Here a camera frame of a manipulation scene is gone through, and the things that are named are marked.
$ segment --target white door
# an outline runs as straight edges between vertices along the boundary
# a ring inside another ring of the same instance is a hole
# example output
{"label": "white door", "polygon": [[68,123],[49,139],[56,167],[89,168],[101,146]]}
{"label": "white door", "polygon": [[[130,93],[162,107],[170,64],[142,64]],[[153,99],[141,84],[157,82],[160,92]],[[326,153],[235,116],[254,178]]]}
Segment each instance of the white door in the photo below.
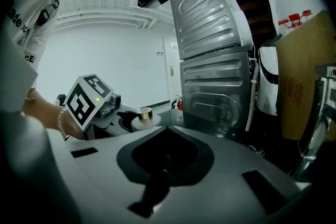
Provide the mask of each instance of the white door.
{"label": "white door", "polygon": [[176,37],[165,37],[165,54],[167,84],[170,100],[173,102],[178,96],[182,96],[181,75],[180,75],[180,57],[178,53]]}

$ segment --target cardboard box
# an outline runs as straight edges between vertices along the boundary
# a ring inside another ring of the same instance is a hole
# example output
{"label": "cardboard box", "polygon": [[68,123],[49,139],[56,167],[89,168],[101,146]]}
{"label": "cardboard box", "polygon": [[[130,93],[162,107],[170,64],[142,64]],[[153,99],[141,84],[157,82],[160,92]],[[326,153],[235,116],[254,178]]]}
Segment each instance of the cardboard box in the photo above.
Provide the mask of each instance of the cardboard box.
{"label": "cardboard box", "polygon": [[[316,65],[336,62],[336,29],[322,11],[276,43],[279,64],[277,111],[282,137],[300,140],[306,128],[314,95]],[[336,139],[333,124],[328,140]]]}

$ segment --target white ceiling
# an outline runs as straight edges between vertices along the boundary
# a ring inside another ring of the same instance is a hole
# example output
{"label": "white ceiling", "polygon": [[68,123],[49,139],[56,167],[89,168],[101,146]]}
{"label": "white ceiling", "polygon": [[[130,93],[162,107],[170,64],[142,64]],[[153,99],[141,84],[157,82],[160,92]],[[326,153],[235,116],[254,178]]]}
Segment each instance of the white ceiling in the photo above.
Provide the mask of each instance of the white ceiling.
{"label": "white ceiling", "polygon": [[136,28],[174,30],[170,2],[156,9],[139,8],[138,0],[61,0],[56,29],[111,23]]}

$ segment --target chain bracelet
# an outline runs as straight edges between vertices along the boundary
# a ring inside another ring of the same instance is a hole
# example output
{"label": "chain bracelet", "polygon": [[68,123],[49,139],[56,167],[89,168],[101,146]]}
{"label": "chain bracelet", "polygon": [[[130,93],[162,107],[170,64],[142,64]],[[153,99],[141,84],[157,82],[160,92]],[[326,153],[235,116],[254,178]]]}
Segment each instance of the chain bracelet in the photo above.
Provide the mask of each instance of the chain bracelet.
{"label": "chain bracelet", "polygon": [[57,125],[58,125],[58,130],[61,132],[63,138],[66,138],[68,135],[65,134],[63,127],[62,127],[62,115],[63,113],[67,110],[66,107],[62,108],[62,110],[59,112],[58,117],[57,117]]}

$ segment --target bracelet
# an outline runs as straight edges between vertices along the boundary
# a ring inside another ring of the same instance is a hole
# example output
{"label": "bracelet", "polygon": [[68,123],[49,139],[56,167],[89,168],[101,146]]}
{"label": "bracelet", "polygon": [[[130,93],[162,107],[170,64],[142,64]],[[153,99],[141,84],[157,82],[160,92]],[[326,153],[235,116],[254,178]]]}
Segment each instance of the bracelet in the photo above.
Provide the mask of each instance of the bracelet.
{"label": "bracelet", "polygon": [[57,125],[58,125],[58,130],[61,132],[62,136],[64,139],[66,139],[69,135],[66,135],[64,130],[63,130],[63,127],[62,127],[62,122],[61,122],[61,119],[62,119],[62,115],[63,113],[67,110],[66,106],[64,108],[62,108],[62,110],[59,112],[58,114],[58,117],[57,117]]}

